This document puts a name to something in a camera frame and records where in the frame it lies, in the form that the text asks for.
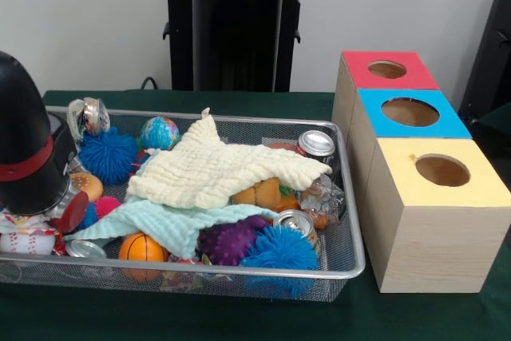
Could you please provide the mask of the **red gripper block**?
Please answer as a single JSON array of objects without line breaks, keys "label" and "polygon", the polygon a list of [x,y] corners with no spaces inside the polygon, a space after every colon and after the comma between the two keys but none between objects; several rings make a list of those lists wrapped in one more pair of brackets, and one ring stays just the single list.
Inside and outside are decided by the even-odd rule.
[{"label": "red gripper block", "polygon": [[61,233],[70,233],[82,222],[89,204],[83,191],[67,192],[49,212],[49,225]]}]

